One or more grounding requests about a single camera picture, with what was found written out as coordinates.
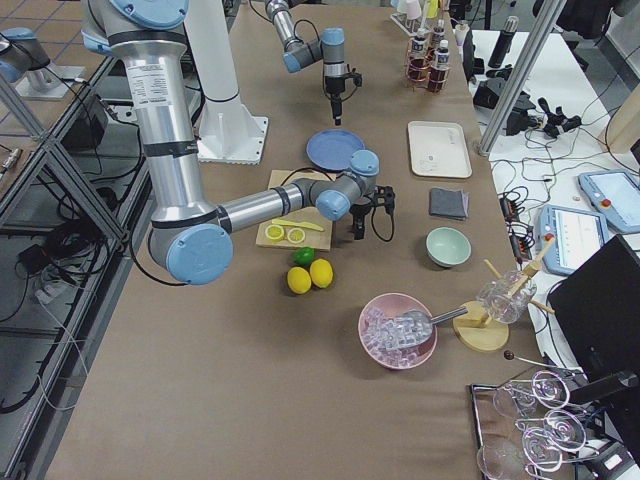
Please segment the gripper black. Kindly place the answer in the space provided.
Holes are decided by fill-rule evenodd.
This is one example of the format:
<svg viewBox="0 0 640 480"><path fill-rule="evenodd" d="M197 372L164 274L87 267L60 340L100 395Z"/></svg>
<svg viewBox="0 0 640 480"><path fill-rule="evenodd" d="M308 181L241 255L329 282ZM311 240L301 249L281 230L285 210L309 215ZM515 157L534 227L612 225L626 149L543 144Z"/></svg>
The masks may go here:
<svg viewBox="0 0 640 480"><path fill-rule="evenodd" d="M324 63L323 64L323 89L328 99L332 118L335 125L342 124L342 98L341 95L346 91L346 82L352 80L354 86L359 88L362 86L362 74L355 68L351 68L347 63Z"/></svg>
<svg viewBox="0 0 640 480"><path fill-rule="evenodd" d="M355 240L364 238L365 217L379 207L383 207L386 214L394 218L395 192L391 186L376 186L373 193L350 207L349 213L352 215L352 230Z"/></svg>

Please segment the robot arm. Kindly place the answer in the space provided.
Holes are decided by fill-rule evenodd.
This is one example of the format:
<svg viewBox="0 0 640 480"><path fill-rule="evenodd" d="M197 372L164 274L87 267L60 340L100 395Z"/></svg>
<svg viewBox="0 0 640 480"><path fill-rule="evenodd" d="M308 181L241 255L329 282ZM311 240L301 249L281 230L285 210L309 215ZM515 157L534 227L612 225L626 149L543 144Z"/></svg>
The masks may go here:
<svg viewBox="0 0 640 480"><path fill-rule="evenodd" d="M300 1L265 1L265 13L282 43L283 62L289 73L299 72L319 61L323 63L323 93L330 102L334 124L340 126L343 103L362 86L362 74L345 60L342 28L327 28L311 42L297 34L290 12L297 4Z"/></svg>
<svg viewBox="0 0 640 480"><path fill-rule="evenodd" d="M372 194L378 156L358 150L332 180L293 182L223 204L203 191L200 163L256 163L267 121L239 97L218 1L86 1L85 46L122 61L157 206L149 252L174 279L203 285L233 257L237 230L315 207L342 218Z"/></svg>

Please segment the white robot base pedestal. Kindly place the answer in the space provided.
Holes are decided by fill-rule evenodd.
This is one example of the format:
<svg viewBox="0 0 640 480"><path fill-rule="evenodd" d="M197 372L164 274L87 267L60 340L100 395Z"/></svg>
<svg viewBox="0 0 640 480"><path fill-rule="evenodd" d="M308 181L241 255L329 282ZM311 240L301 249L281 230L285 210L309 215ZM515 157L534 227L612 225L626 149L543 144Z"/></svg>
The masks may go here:
<svg viewBox="0 0 640 480"><path fill-rule="evenodd" d="M241 100L222 3L191 1L185 30L205 100L198 126L199 160L259 164L268 119L252 115Z"/></svg>

